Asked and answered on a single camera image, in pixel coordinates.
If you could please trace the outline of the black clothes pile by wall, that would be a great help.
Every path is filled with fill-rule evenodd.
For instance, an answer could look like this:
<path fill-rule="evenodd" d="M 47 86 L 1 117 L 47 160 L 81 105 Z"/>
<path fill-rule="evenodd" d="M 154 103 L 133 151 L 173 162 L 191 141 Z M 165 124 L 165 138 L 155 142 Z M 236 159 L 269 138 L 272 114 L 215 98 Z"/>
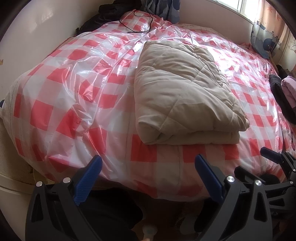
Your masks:
<path fill-rule="evenodd" d="M 76 29 L 76 35 L 97 30 L 108 22 L 119 21 L 126 12 L 139 10 L 141 6 L 140 0 L 115 0 L 112 4 L 103 4 L 99 7 L 98 14 Z"/>

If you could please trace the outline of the window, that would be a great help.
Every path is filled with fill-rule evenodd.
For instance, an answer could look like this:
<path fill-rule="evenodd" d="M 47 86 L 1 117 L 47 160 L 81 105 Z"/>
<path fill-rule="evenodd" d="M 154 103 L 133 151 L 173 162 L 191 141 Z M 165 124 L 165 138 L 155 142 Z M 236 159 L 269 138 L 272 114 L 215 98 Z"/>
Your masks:
<path fill-rule="evenodd" d="M 259 19 L 262 9 L 262 1 L 259 0 L 217 0 L 216 2 L 227 6 L 252 22 Z"/>

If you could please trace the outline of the cream quilted jacket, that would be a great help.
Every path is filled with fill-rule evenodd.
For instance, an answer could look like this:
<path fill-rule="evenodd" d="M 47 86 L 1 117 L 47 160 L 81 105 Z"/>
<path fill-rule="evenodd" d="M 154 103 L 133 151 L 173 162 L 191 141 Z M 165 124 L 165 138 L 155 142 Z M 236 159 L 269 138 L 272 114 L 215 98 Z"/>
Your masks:
<path fill-rule="evenodd" d="M 211 53 L 147 41 L 134 79 L 135 127 L 147 145 L 237 144 L 249 121 Z"/>

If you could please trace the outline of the red checkered plastic bed cover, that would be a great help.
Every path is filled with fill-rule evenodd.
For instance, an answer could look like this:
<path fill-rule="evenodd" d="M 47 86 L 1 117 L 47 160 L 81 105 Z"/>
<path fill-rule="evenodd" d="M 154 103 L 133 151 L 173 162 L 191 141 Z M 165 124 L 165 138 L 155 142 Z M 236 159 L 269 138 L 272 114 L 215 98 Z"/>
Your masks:
<path fill-rule="evenodd" d="M 249 121 L 237 144 L 147 145 L 135 127 L 134 79 L 147 41 L 207 49 Z M 194 168 L 203 155 L 231 175 L 243 166 L 283 179 L 260 155 L 267 147 L 295 153 L 295 134 L 271 93 L 272 64 L 215 30 L 174 25 L 143 12 L 79 35 L 15 80 L 1 117 L 18 152 L 41 175 L 61 181 L 94 155 L 101 177 L 154 198 L 196 200 L 207 191 Z"/>

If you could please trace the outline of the dark garment at bed edge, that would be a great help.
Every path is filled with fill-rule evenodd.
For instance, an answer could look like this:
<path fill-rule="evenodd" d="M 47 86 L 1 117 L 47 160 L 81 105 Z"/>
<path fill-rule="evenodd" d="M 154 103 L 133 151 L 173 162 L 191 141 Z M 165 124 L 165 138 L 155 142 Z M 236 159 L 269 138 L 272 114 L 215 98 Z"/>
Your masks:
<path fill-rule="evenodd" d="M 280 106 L 283 116 L 291 123 L 295 125 L 295 113 L 290 106 L 287 98 L 285 97 L 281 88 L 281 79 L 276 75 L 269 75 L 269 83 L 271 92 Z"/>

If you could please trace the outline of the left blue cartoon curtain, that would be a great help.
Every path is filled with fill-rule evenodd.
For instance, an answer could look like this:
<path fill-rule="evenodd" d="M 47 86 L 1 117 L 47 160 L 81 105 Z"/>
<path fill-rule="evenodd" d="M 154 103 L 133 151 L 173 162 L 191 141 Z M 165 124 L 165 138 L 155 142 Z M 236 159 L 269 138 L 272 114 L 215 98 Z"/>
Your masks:
<path fill-rule="evenodd" d="M 172 24 L 180 20 L 180 0 L 148 0 L 145 2 L 145 10 L 157 15 Z"/>

